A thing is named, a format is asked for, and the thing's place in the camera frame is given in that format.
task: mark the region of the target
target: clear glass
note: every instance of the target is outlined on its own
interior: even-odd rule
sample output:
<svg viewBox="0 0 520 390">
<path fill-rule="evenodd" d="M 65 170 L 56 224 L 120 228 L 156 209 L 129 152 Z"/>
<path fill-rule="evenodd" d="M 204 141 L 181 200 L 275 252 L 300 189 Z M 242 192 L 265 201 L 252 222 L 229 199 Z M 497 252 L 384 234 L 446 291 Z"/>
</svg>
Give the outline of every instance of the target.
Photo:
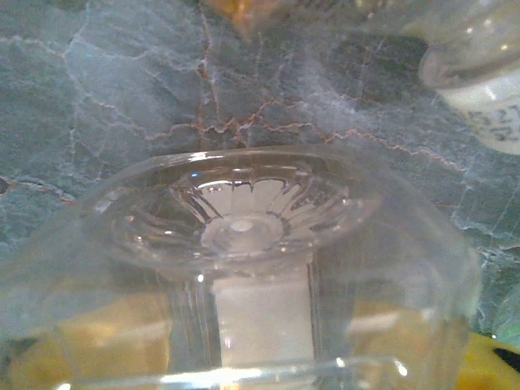
<svg viewBox="0 0 520 390">
<path fill-rule="evenodd" d="M 475 253 L 351 149 L 129 167 L 0 265 L 2 389 L 450 389 Z"/>
<path fill-rule="evenodd" d="M 520 284 L 514 286 L 498 306 L 493 323 L 493 336 L 499 341 L 520 348 Z"/>
<path fill-rule="evenodd" d="M 251 37 L 286 20 L 330 28 L 420 37 L 419 75 L 487 146 L 520 154 L 518 0 L 206 0 Z"/>
</svg>

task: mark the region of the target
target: glass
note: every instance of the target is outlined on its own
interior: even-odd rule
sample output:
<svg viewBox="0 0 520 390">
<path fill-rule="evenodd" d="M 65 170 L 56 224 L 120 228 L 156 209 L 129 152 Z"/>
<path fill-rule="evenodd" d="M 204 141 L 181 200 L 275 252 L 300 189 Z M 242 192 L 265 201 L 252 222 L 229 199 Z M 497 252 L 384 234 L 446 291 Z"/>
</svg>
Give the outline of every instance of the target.
<svg viewBox="0 0 520 390">
<path fill-rule="evenodd" d="M 287 19 L 330 28 L 420 37 L 419 70 L 487 146 L 520 154 L 518 0 L 206 0 L 245 37 Z"/>
<path fill-rule="evenodd" d="M 498 306 L 493 323 L 493 336 L 499 341 L 520 348 L 520 284 L 514 286 Z"/>
<path fill-rule="evenodd" d="M 152 158 L 0 266 L 0 388 L 450 389 L 475 253 L 372 158 Z"/>
</svg>

